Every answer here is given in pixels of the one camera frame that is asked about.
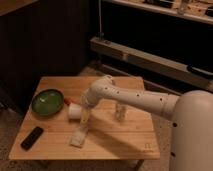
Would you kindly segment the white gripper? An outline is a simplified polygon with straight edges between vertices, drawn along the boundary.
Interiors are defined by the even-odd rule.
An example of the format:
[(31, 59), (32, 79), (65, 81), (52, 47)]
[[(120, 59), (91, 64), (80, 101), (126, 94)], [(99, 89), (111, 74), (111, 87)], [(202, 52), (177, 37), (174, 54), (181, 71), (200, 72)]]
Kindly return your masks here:
[(89, 120), (90, 114), (91, 114), (91, 110), (88, 109), (88, 108), (93, 108), (94, 104), (91, 103), (88, 100), (87, 95), (85, 93), (83, 93), (81, 95), (81, 105), (84, 108), (82, 109), (82, 115), (81, 115), (80, 125), (86, 125), (87, 122), (88, 122), (88, 120)]

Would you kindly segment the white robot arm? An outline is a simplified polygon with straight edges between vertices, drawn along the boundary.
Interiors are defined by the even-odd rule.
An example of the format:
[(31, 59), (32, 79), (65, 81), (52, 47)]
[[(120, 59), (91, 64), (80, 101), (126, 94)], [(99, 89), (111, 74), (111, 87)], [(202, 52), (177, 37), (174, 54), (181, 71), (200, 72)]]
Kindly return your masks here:
[(82, 93), (85, 108), (100, 100), (121, 102), (172, 122), (169, 171), (213, 171), (213, 93), (193, 90), (180, 96), (115, 85), (100, 77)]

